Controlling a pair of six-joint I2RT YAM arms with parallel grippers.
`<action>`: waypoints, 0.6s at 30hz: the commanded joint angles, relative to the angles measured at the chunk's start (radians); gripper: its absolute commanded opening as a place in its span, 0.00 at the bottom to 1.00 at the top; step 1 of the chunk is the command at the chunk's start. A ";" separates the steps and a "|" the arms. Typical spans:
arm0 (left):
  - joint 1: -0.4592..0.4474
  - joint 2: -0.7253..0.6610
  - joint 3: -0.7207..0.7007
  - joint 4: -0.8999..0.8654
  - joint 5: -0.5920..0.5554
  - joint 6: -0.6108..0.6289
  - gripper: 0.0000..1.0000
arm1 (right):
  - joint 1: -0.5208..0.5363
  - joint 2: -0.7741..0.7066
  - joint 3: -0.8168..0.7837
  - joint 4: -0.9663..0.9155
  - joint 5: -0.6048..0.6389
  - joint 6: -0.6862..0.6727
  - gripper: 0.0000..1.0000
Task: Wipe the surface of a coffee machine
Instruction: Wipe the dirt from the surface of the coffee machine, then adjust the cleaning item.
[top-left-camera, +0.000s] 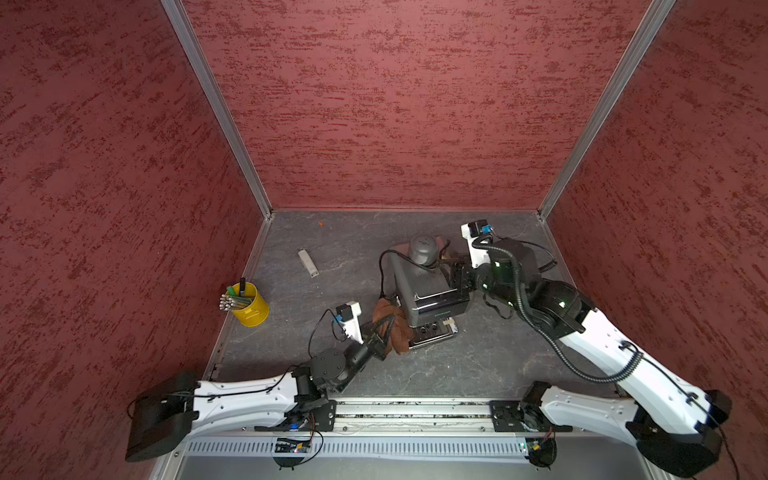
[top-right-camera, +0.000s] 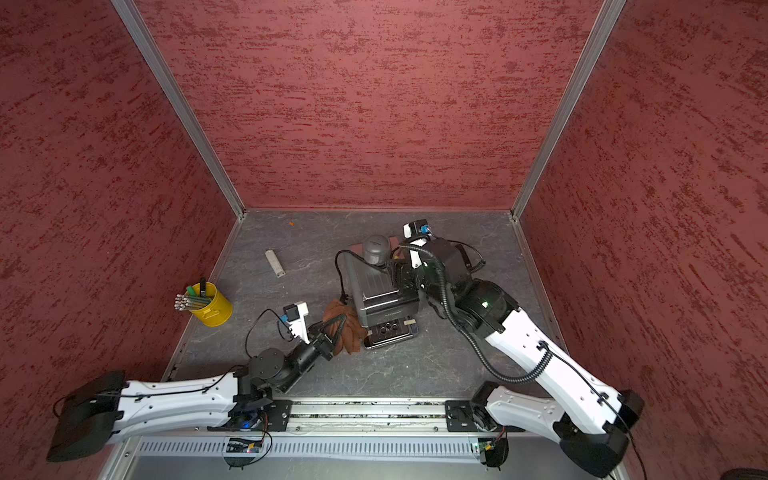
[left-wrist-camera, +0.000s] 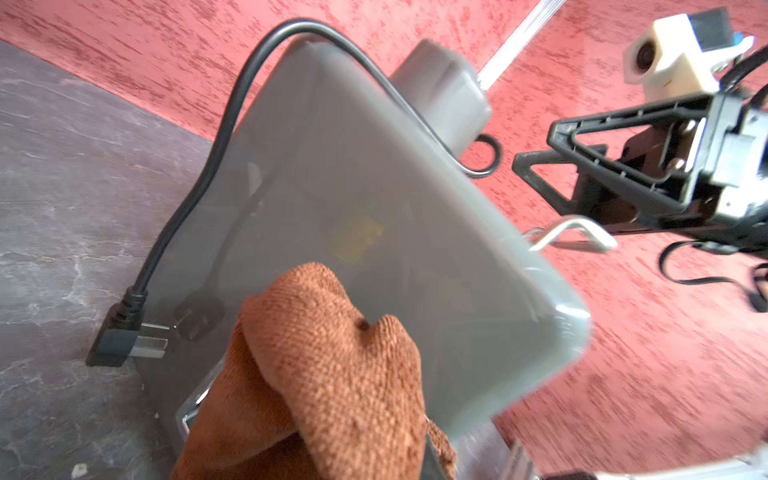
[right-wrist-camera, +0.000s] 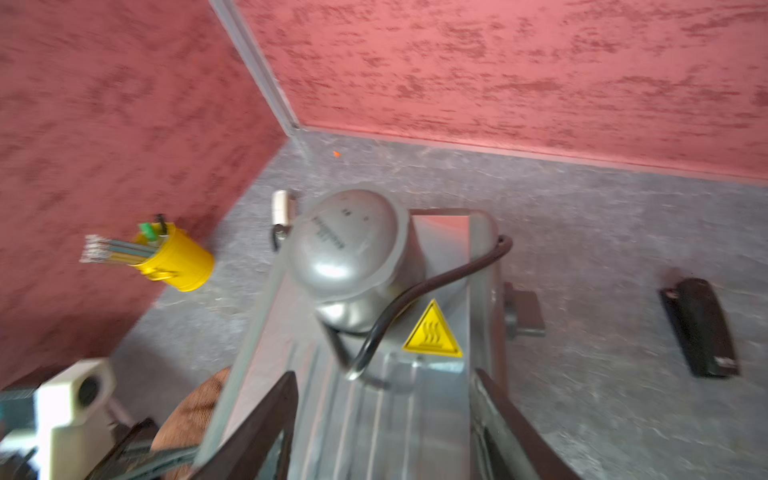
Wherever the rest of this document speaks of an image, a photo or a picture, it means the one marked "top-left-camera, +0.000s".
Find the grey steel coffee machine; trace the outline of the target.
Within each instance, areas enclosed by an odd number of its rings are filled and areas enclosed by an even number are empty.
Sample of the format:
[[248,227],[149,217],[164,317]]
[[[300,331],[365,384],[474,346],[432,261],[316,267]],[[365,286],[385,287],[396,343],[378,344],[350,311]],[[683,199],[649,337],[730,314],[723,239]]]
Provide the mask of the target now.
[[451,283],[451,267],[460,261],[449,256],[450,241],[442,236],[417,235],[382,253],[383,269],[394,280],[393,301],[414,332],[411,350],[456,337],[455,318],[464,314],[470,297],[462,297]]

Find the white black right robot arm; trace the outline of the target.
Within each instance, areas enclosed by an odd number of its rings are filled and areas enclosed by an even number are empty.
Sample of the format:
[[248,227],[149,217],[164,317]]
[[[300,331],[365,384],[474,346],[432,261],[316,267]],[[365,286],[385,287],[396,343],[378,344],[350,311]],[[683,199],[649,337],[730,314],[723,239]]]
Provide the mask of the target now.
[[465,232],[473,286],[487,306],[506,305],[553,349],[565,366],[593,384],[617,386],[621,398],[531,385],[518,403],[530,431],[584,429],[635,447],[651,464],[693,478],[729,447],[722,426],[732,408],[719,390],[703,390],[658,363],[573,285],[542,277],[531,250],[490,230]]

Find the brown microfibre cloth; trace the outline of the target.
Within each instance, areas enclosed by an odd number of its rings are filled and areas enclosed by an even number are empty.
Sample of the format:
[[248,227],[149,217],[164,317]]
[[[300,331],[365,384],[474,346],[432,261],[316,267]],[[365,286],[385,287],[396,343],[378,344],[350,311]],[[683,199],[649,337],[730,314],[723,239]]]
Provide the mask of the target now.
[[386,298],[380,298],[373,312],[373,324],[385,344],[385,354],[389,354],[392,350],[397,355],[410,352],[410,341],[414,337],[414,332],[400,307]]

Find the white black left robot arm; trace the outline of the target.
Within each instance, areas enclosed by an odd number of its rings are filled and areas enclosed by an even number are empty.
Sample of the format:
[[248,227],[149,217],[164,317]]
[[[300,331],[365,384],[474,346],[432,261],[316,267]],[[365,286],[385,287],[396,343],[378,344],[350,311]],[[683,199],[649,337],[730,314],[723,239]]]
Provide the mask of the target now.
[[253,381],[211,382],[183,371],[138,394],[129,405],[125,460],[141,462],[173,451],[185,439],[253,427],[291,430],[311,426],[318,412],[343,392],[373,358],[383,360],[397,317],[363,326],[363,342],[329,348],[283,374]]

